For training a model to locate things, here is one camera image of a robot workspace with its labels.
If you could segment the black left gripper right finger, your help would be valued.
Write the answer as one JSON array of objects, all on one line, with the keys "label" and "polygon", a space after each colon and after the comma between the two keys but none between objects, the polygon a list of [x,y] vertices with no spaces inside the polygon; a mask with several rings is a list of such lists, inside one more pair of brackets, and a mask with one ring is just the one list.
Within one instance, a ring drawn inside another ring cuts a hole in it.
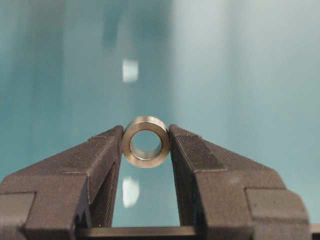
[{"label": "black left gripper right finger", "polygon": [[308,211],[274,169],[171,125],[180,224],[206,240],[309,240]]}]

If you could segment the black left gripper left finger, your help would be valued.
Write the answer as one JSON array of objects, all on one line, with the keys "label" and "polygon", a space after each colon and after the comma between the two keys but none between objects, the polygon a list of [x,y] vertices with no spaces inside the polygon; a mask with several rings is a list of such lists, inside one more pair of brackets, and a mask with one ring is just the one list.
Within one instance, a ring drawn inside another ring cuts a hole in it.
[{"label": "black left gripper left finger", "polygon": [[123,127],[7,175],[0,184],[3,240],[74,240],[112,226]]}]

